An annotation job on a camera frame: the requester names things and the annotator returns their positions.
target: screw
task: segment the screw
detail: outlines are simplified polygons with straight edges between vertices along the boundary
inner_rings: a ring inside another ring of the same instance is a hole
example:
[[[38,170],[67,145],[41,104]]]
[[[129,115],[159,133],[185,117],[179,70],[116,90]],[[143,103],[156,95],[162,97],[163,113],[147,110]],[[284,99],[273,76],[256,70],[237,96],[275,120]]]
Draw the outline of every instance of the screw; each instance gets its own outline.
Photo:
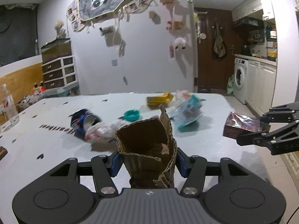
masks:
[[[198,193],[198,190],[197,190],[197,188],[194,188],[194,187],[186,187],[186,188],[184,188],[183,192],[186,195],[195,195]]]
[[[102,194],[114,194],[115,193],[115,188],[110,187],[110,186],[103,187],[103,188],[101,188],[101,193]]]

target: crumpled cardboard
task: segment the crumpled cardboard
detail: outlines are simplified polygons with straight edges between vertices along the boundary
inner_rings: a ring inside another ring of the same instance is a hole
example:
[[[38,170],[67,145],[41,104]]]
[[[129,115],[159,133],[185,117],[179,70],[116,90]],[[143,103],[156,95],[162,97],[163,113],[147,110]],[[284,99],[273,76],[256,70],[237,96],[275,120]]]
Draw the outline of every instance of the crumpled cardboard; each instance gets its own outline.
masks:
[[[131,188],[174,188],[177,144],[166,110],[161,116],[120,128],[115,137]]]

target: countertop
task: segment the countertop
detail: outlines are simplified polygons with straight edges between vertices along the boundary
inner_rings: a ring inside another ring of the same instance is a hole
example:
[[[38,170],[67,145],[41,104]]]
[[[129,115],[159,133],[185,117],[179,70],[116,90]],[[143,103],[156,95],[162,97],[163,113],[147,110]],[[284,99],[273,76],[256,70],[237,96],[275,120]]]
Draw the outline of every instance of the countertop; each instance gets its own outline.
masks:
[[[265,60],[265,59],[254,57],[254,56],[247,56],[247,55],[240,55],[240,54],[234,54],[234,56],[238,57],[238,58],[259,61],[259,62],[266,63],[266,64],[272,65],[272,66],[277,66],[276,61]]]
[[[66,98],[42,99],[21,112],[20,122],[3,132],[0,146],[8,154],[0,161],[0,216],[4,224],[18,224],[11,207],[15,194],[26,185],[40,177],[56,165],[70,157],[79,162],[90,161],[100,154],[110,155],[116,149],[116,143],[93,144],[67,134],[40,128],[42,124],[70,127],[69,117],[82,108],[88,108],[111,123],[130,109],[140,110],[143,119],[160,115],[159,110],[146,106],[147,96],[157,94],[117,93],[94,96],[75,96]],[[267,171],[255,146],[239,146],[236,140],[222,136],[225,120],[232,110],[225,97],[219,94],[198,93],[199,98],[206,99],[201,108],[203,116],[183,131],[173,128],[173,137],[188,156],[198,154],[208,161],[219,162],[228,157],[265,179]],[[123,165],[113,182],[119,193],[122,188],[129,188],[129,173]],[[95,191],[92,177],[81,176],[81,184]],[[182,188],[185,179],[178,170],[174,174],[175,187]],[[206,177],[204,189],[217,184],[218,177]]]

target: teal plastic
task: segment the teal plastic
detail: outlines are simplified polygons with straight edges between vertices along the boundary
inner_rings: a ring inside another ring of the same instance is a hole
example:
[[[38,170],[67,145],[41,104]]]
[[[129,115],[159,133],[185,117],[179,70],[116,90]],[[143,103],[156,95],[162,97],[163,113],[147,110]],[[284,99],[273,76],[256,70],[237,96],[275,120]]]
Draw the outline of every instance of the teal plastic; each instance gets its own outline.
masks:
[[[138,110],[128,110],[124,113],[124,119],[130,122],[136,121],[139,119]]]

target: ribbed gray panel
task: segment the ribbed gray panel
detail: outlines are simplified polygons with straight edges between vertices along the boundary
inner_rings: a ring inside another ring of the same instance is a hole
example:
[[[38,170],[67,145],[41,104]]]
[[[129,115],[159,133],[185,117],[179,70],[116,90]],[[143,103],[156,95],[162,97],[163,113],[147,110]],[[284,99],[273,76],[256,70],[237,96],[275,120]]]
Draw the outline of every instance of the ribbed gray panel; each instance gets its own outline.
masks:
[[[196,199],[176,189],[123,189],[120,196],[100,201],[82,224],[219,224]]]

